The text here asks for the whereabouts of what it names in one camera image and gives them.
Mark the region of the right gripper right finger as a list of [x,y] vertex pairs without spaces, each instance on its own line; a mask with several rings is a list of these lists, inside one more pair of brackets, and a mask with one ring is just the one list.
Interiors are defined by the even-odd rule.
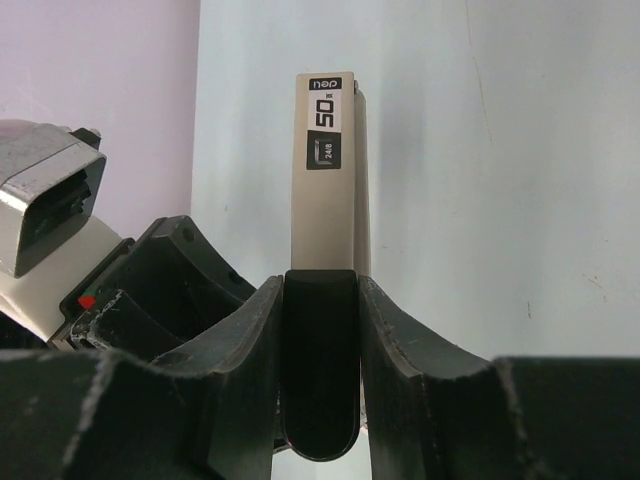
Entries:
[[359,281],[376,479],[635,479],[639,362],[484,360]]

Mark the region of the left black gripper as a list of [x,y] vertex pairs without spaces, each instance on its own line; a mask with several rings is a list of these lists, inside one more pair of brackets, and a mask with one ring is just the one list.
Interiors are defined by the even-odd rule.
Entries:
[[60,302],[60,348],[161,355],[242,306],[255,287],[189,216],[156,219],[125,238]]

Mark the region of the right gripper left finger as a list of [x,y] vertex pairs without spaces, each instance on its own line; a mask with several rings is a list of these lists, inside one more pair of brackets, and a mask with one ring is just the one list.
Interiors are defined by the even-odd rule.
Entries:
[[120,350],[1,354],[5,479],[267,479],[283,280],[143,362]]

